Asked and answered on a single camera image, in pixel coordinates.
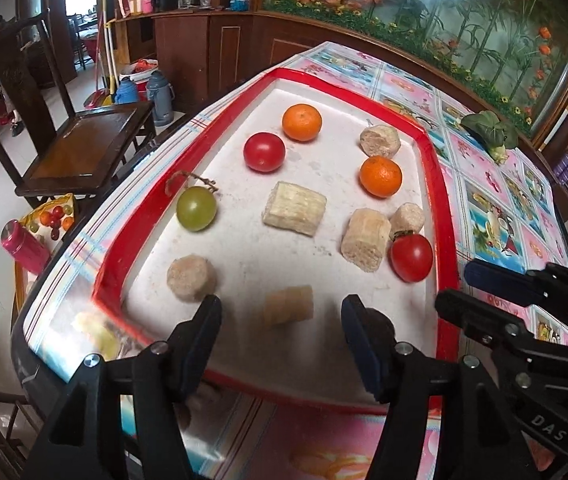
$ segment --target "wooden chair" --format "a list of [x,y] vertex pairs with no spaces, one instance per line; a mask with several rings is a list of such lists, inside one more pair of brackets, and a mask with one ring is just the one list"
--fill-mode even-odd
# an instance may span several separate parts
[[[26,68],[18,34],[35,25],[68,118],[55,130],[48,107]],[[33,208],[48,197],[72,192],[96,196],[112,183],[120,161],[155,137],[153,104],[137,102],[76,112],[58,70],[42,16],[0,31],[0,83],[21,115],[37,157],[20,175],[0,142],[0,162],[15,184],[15,193]],[[136,137],[143,137],[140,144]]]

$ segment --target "pink thermos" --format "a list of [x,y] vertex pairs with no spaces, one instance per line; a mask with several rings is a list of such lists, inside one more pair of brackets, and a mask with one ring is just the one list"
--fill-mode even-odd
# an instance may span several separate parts
[[9,220],[6,223],[0,238],[2,247],[24,269],[35,275],[44,270],[50,258],[48,249],[17,220]]

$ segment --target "orange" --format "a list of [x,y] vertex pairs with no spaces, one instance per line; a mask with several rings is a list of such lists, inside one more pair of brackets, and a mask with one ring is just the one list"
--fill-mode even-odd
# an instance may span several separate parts
[[311,105],[293,105],[282,116],[282,129],[293,140],[315,139],[321,127],[322,116]]
[[384,156],[370,156],[360,167],[360,182],[371,195],[387,198],[400,189],[402,170]]

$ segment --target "plastic tablecloth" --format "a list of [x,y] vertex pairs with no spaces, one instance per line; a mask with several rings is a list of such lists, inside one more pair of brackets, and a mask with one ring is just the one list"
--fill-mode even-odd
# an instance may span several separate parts
[[[554,216],[550,185],[519,150],[497,166],[460,127],[470,111],[427,82],[362,52],[326,42],[282,62],[383,103],[424,126],[448,188],[459,272],[475,257],[523,272],[547,261],[568,266]],[[32,299],[24,320],[29,347],[64,380],[83,357],[107,360],[137,354],[90,297],[104,254],[145,192],[240,92],[231,92],[174,134],[135,168],[72,241]],[[568,345],[568,329],[540,308],[518,307],[462,288],[522,317],[538,338]],[[132,403],[123,397],[123,426],[134,434]],[[344,415],[270,402],[204,384],[187,403],[184,432],[195,471],[216,479],[364,478],[383,416]],[[436,413],[429,419],[420,479],[432,478],[438,442]]]

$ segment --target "aquarium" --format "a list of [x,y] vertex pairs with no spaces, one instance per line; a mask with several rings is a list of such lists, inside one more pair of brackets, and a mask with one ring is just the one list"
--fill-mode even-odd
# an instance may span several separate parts
[[350,28],[452,76],[527,135],[568,79],[564,0],[264,0]]

